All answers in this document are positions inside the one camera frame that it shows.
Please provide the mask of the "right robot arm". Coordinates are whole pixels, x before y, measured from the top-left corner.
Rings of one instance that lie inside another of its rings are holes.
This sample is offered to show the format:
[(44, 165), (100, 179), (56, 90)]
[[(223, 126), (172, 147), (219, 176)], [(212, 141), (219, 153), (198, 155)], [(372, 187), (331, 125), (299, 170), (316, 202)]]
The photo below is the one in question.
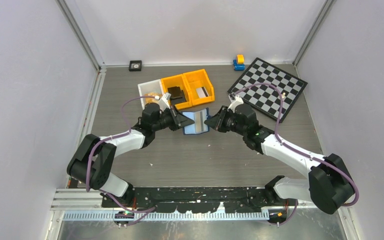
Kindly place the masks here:
[(267, 183), (265, 198), (271, 205), (296, 199), (312, 202), (322, 212), (332, 215), (359, 199), (357, 186), (340, 156), (333, 153), (324, 156), (288, 142), (259, 124), (256, 113), (247, 104), (240, 104), (234, 110), (223, 105), (204, 123), (217, 132), (242, 136), (249, 149), (279, 160), (305, 177), (277, 176)]

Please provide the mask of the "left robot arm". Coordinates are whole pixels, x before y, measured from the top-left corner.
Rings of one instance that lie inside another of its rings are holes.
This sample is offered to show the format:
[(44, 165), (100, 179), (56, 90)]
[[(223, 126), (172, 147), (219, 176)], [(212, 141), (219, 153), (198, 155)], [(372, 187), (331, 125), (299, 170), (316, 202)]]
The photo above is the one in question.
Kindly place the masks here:
[(176, 131), (192, 124), (194, 121), (180, 113), (175, 106), (162, 110), (157, 103), (148, 103), (131, 130), (104, 137), (86, 135), (66, 172), (85, 183), (89, 189), (111, 194), (121, 207), (128, 207), (134, 199), (129, 190), (132, 184), (111, 172), (115, 157), (147, 147), (155, 139), (157, 131), (166, 128)]

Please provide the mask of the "blue leather card holder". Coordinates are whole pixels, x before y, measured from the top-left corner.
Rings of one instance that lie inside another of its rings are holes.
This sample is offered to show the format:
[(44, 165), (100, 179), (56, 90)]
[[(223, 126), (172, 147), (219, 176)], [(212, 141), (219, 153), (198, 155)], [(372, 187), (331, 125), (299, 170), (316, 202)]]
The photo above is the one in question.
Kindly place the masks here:
[(211, 117), (208, 107), (199, 111), (183, 111), (182, 114), (194, 121), (194, 124), (183, 128), (184, 135), (200, 135), (210, 131), (210, 127), (205, 124), (205, 121)]

